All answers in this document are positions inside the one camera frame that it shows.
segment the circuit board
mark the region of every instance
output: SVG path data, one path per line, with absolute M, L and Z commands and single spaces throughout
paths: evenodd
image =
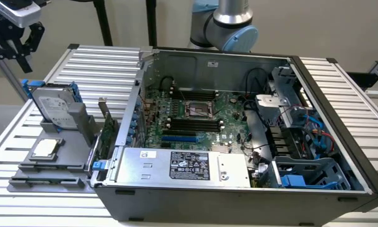
M 242 119 L 242 103 L 237 101 L 238 95 L 230 92 L 218 92 L 211 101 L 173 99 L 162 91 L 146 92 L 146 142 L 148 148 L 171 148 L 189 150 L 210 150 L 226 153 L 243 153 L 241 140 L 247 136 L 247 124 Z M 169 130 L 170 119 L 194 119 L 210 122 L 222 122 L 219 131 L 195 131 L 195 142 L 163 141 L 162 136 Z

